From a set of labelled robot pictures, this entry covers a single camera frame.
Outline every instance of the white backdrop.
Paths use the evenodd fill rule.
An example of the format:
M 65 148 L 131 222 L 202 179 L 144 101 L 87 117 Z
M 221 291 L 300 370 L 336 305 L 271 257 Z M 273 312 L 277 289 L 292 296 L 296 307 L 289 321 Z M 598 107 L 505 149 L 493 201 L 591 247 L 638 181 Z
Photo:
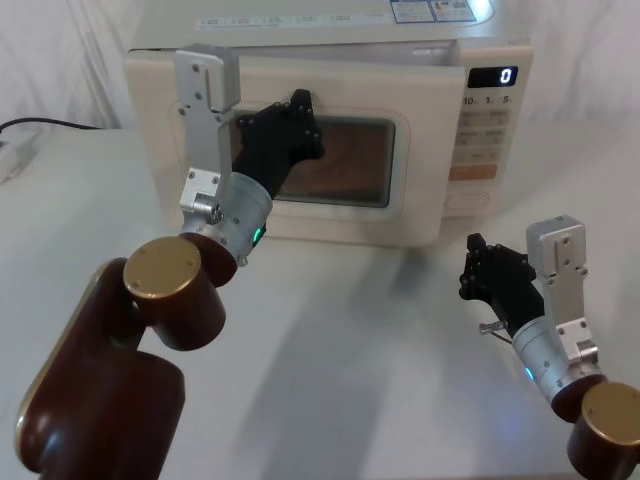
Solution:
M 0 122 L 132 127 L 122 58 L 146 0 L 0 0 Z M 640 117 L 638 0 L 508 0 L 536 59 L 523 116 Z

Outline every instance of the microwave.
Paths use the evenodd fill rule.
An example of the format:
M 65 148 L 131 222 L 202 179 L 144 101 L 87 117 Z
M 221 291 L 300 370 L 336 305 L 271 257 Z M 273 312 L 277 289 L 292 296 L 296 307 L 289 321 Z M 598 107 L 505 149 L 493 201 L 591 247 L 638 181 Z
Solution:
M 495 207 L 533 58 L 523 32 L 498 0 L 149 2 L 125 73 L 168 223 L 189 171 L 181 47 L 236 50 L 238 115 L 311 92 L 325 155 L 293 168 L 268 235 L 413 247 Z

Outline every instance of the silver metal bracket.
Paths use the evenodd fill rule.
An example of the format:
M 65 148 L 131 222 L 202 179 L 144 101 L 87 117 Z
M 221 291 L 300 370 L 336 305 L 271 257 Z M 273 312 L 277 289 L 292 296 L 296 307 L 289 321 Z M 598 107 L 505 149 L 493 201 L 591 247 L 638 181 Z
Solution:
M 542 283 L 545 320 L 550 331 L 555 330 L 566 360 L 597 363 L 598 347 L 584 315 L 584 224 L 565 215 L 531 225 L 527 253 Z
M 504 330 L 504 323 L 502 320 L 498 320 L 493 323 L 481 323 L 478 327 L 480 335 L 488 335 L 490 333 L 499 332 L 500 330 Z
M 180 206 L 215 223 L 231 176 L 231 108 L 240 101 L 238 57 L 230 49 L 195 44 L 176 51 L 174 66 L 190 166 Z

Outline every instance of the microwave door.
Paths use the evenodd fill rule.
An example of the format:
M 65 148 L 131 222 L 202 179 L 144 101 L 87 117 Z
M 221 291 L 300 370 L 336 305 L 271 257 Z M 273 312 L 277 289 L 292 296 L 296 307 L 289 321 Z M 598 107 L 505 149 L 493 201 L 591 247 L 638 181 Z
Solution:
M 169 223 L 180 226 L 189 161 L 173 56 L 130 52 L 126 70 L 160 204 Z M 279 192 L 269 235 L 383 245 L 432 241 L 464 84 L 462 66 L 241 55 L 238 115 L 306 89 L 324 135 L 325 156 L 296 165 Z M 232 145 L 237 153 L 237 132 Z
M 241 57 L 240 64 L 239 114 L 304 88 L 312 92 L 323 131 L 325 156 L 293 168 L 277 197 L 276 216 L 437 229 L 464 67 L 264 57 Z M 232 149 L 239 148 L 234 134 Z

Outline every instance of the white table surface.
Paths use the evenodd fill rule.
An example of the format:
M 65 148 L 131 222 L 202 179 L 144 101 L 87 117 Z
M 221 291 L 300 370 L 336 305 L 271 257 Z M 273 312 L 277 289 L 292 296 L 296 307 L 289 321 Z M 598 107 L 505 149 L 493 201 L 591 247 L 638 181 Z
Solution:
M 640 385 L 640 124 L 520 126 L 493 217 L 399 251 L 264 239 L 220 293 L 227 325 L 190 353 L 169 479 L 514 478 L 571 472 L 556 418 L 494 317 L 458 297 L 468 233 L 525 249 L 534 221 L 587 225 L 586 309 L 610 377 Z M 19 402 L 93 271 L 163 226 L 135 132 L 64 131 L 0 186 L 0 470 Z M 559 478 L 555 475 L 548 478 Z

